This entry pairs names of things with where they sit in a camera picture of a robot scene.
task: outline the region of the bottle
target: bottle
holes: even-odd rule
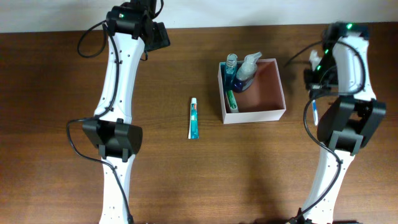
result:
[[[226,58],[225,70],[224,70],[224,91],[232,90],[233,81],[236,75],[236,64],[238,56],[236,54],[229,54]]]
[[[249,88],[254,80],[254,74],[257,71],[256,62],[261,56],[261,52],[258,52],[255,54],[247,55],[244,58],[244,62],[236,73],[233,83],[233,90],[236,93],[241,93]]]

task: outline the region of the brown table surface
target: brown table surface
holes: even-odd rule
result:
[[[136,222],[251,223],[261,218],[273,223],[296,214],[310,191],[319,148],[303,128],[305,66],[283,64],[320,40],[324,28],[169,30],[172,46],[140,63],[134,87],[133,124],[144,130],[129,197]],[[372,86],[378,100],[387,103],[387,114],[351,164],[334,218],[396,223],[398,23],[369,28]],[[0,223],[100,219],[102,167],[78,157],[65,135],[69,119],[93,114],[107,66],[106,52],[91,59],[76,53],[81,35],[0,35]],[[83,50],[95,52],[101,35],[94,32]],[[287,111],[276,122],[223,125],[218,63],[232,52],[243,58],[258,51],[279,63]],[[198,99],[197,141],[187,139],[191,97]],[[333,100],[318,102],[320,114]],[[98,157],[81,126],[74,126],[72,135],[83,153]]]

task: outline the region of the spray bottle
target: spray bottle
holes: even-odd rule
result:
[[[261,52],[247,55],[244,58],[242,66],[239,68],[234,79],[233,90],[236,93],[241,93],[249,86],[254,80],[254,74],[257,71],[256,62],[262,56]]]

